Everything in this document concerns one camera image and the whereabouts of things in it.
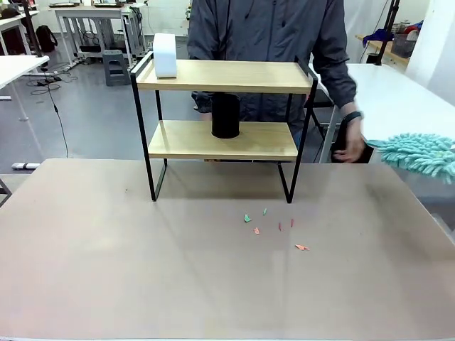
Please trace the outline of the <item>person's left hand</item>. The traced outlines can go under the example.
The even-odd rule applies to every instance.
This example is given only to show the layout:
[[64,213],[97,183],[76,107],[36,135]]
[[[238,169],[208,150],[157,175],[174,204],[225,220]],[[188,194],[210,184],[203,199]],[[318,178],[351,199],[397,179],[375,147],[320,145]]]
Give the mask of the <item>person's left hand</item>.
[[349,122],[342,121],[333,151],[335,161],[355,163],[361,158],[365,150],[361,128],[362,119],[360,117]]

